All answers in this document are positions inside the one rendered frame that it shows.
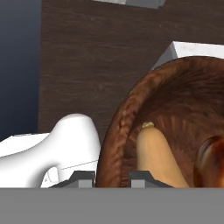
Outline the brown chicken drumstick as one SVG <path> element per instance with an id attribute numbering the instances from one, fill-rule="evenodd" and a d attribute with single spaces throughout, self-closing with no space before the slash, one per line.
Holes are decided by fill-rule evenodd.
<path id="1" fill-rule="evenodd" d="M 199 147 L 193 183 L 195 187 L 224 188 L 224 136 L 209 137 Z"/>

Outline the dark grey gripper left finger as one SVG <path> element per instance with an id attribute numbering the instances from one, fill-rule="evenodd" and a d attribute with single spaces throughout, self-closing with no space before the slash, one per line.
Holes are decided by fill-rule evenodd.
<path id="1" fill-rule="evenodd" d="M 95 171 L 74 171 L 67 180 L 52 185 L 52 188 L 93 188 Z"/>

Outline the brown wooden bowl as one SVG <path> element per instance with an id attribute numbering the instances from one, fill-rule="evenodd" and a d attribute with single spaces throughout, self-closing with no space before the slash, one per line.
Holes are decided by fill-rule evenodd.
<path id="1" fill-rule="evenodd" d="M 137 168 L 137 134 L 152 122 L 165 135 L 189 186 L 199 147 L 224 136 L 224 59 L 195 56 L 148 72 L 129 91 L 108 126 L 96 185 L 126 187 Z"/>

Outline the white stone block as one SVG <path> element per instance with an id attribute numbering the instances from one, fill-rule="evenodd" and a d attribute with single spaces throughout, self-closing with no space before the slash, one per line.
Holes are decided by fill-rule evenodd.
<path id="1" fill-rule="evenodd" d="M 168 61 L 189 56 L 224 59 L 224 45 L 172 41 L 151 69 L 154 70 Z"/>

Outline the white rounded moulded object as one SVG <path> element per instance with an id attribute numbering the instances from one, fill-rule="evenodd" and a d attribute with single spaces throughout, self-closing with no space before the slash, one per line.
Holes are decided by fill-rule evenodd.
<path id="1" fill-rule="evenodd" d="M 101 144 L 93 120 L 61 118 L 49 133 L 10 136 L 0 142 L 0 188 L 40 188 L 75 171 L 96 172 Z"/>

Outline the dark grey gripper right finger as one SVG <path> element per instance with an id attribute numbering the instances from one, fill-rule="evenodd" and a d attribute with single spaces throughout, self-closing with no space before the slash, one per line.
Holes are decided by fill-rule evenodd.
<path id="1" fill-rule="evenodd" d="M 130 188 L 169 188 L 170 186 L 159 180 L 155 180 L 149 171 L 130 171 Z"/>

